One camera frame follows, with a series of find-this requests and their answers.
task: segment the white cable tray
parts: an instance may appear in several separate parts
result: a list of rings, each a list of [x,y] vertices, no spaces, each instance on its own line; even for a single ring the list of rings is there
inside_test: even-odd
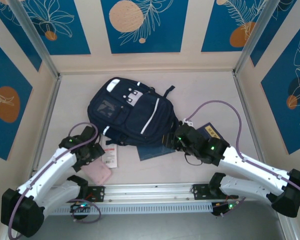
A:
[[[179,213],[211,213],[213,211],[211,202],[190,203],[159,203],[159,204],[99,204],[101,214],[179,214]],[[97,215],[99,212],[95,207],[78,212],[76,215]],[[71,215],[70,205],[57,208],[52,216]]]

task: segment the white table surface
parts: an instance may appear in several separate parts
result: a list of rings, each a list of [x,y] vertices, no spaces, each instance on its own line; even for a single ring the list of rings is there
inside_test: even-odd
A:
[[[179,120],[190,116],[196,108],[210,100],[223,100],[232,104],[242,118],[240,151],[257,159],[256,149],[238,96],[231,72],[121,72],[106,74],[79,74],[62,77],[53,114],[45,139],[39,168],[54,154],[60,141],[68,135],[71,127],[80,122],[88,122],[87,107],[99,88],[110,78],[123,77],[140,81],[163,95],[171,85],[175,89],[168,99],[174,105]],[[195,128],[211,122],[218,132],[231,145],[236,142],[239,122],[236,114],[227,106],[212,103],[203,107],[193,118]],[[78,127],[73,134],[80,134],[84,126]],[[182,152],[140,161],[135,146],[118,146],[118,167],[112,168],[112,176],[106,184],[165,184],[208,182],[215,172],[228,173],[212,164],[192,166],[186,163]],[[189,156],[191,163],[200,163]],[[75,174],[67,171],[58,183]],[[82,171],[78,176],[93,182]]]

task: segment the reflective stripe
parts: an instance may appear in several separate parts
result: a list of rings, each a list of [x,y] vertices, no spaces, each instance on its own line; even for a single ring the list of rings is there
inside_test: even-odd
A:
[[[146,122],[146,124],[144,125],[144,127],[143,127],[143,129],[142,129],[142,131],[141,131],[141,134],[144,134],[146,128],[148,127],[149,123],[151,122],[152,118],[154,117],[154,115],[155,115],[155,113],[156,113],[156,111],[157,111],[157,107],[158,107],[159,100],[160,100],[159,98],[156,99],[154,111],[153,111],[151,117],[149,118],[149,120],[148,120],[148,121]]]
[[[106,132],[108,131],[108,129],[110,128],[110,126],[106,126],[106,128],[103,130],[103,135],[106,135]]]

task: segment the navy backpack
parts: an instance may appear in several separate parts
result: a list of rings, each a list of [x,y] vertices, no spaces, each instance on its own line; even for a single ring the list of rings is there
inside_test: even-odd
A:
[[[107,144],[160,146],[163,135],[179,126],[174,106],[166,99],[174,88],[161,96],[139,81],[114,77],[91,100],[89,120],[111,139]]]

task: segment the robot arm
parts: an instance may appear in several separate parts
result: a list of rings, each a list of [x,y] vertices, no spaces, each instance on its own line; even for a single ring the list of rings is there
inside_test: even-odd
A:
[[[215,173],[209,183],[212,194],[238,195],[262,200],[287,217],[297,216],[300,191],[284,179],[300,187],[300,171],[293,169],[287,172],[277,169],[244,154],[242,159],[237,150],[225,140],[215,137],[207,139],[187,124],[181,125],[175,133],[165,135],[162,143],[167,148],[195,156],[205,164],[222,166],[250,179],[242,180]]]
[[[95,134],[96,130],[87,126],[81,135],[64,138],[52,158],[33,177],[16,190],[8,189],[2,196],[1,222],[9,225],[17,201],[24,195],[13,218],[12,228],[29,238],[40,229],[47,216],[56,208],[72,199],[84,199],[87,196],[88,181],[81,177],[73,175],[61,186],[52,187],[69,168],[78,172],[82,166],[105,153],[95,143],[96,140],[74,148],[84,144]],[[70,149],[70,152],[59,157]]]

